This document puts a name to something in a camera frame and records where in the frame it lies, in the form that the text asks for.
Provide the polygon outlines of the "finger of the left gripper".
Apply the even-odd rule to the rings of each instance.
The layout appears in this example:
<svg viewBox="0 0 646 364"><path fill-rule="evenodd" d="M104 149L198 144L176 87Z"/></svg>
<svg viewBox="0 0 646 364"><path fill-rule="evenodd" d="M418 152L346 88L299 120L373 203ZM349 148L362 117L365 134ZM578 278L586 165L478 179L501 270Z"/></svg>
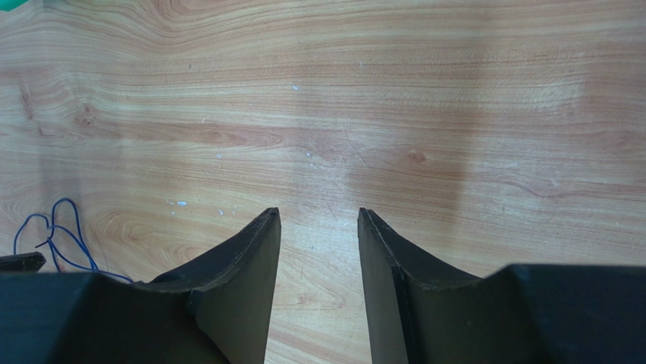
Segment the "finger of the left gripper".
<svg viewBox="0 0 646 364"><path fill-rule="evenodd" d="M1 273L38 272L46 264L40 252L20 253L0 258Z"/></svg>

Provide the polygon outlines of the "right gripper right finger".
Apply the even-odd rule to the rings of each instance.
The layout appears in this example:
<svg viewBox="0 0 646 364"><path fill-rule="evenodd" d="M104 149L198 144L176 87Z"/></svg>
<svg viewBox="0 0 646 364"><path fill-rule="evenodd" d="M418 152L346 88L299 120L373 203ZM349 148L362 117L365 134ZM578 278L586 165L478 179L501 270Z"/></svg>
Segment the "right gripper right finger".
<svg viewBox="0 0 646 364"><path fill-rule="evenodd" d="M357 231L372 362L420 363L413 294L480 278L402 237L372 209L359 210Z"/></svg>

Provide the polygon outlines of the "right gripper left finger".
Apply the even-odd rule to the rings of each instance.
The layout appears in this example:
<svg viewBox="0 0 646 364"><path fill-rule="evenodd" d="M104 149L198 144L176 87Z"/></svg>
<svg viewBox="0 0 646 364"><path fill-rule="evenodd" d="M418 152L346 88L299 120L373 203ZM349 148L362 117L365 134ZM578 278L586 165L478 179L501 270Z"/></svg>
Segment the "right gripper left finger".
<svg viewBox="0 0 646 364"><path fill-rule="evenodd" d="M165 362L262 363L281 247L281 218L268 208L206 253L137 283L159 295L178 328Z"/></svg>

